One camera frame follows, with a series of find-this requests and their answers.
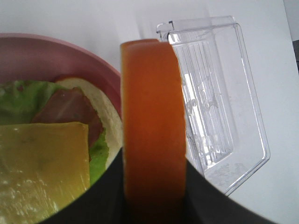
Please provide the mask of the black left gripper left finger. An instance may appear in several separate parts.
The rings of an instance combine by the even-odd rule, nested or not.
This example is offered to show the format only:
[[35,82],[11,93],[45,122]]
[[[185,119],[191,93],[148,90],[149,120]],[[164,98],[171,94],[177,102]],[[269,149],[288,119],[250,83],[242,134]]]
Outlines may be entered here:
[[82,196],[43,224],[126,224],[122,149],[107,171]]

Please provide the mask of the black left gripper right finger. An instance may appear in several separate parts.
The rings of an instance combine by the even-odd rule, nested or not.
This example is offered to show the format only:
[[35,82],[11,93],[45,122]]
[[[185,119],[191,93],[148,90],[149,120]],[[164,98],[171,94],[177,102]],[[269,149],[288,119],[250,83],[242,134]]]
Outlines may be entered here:
[[185,224],[267,224],[268,219],[246,209],[186,166]]

